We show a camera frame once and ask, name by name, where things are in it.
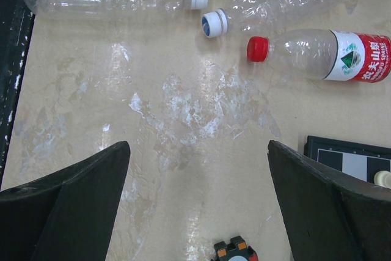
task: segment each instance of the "bottle label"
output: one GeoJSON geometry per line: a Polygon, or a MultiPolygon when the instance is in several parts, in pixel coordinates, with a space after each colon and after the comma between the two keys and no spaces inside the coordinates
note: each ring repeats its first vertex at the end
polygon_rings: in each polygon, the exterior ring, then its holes
{"type": "Polygon", "coordinates": [[[337,58],[324,78],[333,81],[382,81],[391,70],[391,40],[386,36],[331,31],[337,58]]]}

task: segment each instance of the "white label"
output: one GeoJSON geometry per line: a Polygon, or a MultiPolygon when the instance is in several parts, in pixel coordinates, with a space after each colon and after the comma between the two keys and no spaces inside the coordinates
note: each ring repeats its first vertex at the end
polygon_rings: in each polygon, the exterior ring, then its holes
{"type": "Polygon", "coordinates": [[[365,47],[355,33],[331,31],[337,39],[337,58],[325,77],[332,81],[349,81],[357,76],[365,62],[365,47]]]}

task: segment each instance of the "gray rectangle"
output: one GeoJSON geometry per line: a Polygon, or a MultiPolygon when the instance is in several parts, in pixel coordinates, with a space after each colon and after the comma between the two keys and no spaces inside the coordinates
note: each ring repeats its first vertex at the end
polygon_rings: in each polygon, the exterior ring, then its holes
{"type": "Polygon", "coordinates": [[[343,154],[342,172],[367,181],[367,157],[357,154],[343,154]]]}

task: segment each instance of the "bottle with red label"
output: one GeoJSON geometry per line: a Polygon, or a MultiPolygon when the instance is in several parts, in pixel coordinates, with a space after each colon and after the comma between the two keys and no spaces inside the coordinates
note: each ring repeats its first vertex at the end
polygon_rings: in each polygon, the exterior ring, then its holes
{"type": "Polygon", "coordinates": [[[386,36],[304,29],[274,39],[252,37],[252,62],[309,79],[382,81],[391,70],[391,40],[386,36]]]}

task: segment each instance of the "beige table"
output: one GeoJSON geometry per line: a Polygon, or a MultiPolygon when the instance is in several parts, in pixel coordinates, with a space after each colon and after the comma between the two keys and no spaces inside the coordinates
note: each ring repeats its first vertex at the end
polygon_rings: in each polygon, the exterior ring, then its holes
{"type": "MultiPolygon", "coordinates": [[[[391,0],[359,0],[352,15],[340,6],[295,28],[390,35],[390,16],[391,0]]],[[[238,234],[260,260],[289,260],[269,140],[299,151],[309,134],[390,146],[391,84],[254,68],[242,40],[207,40],[199,23],[196,14],[163,26],[37,17],[2,188],[126,140],[108,260],[207,260],[238,234]]]]}

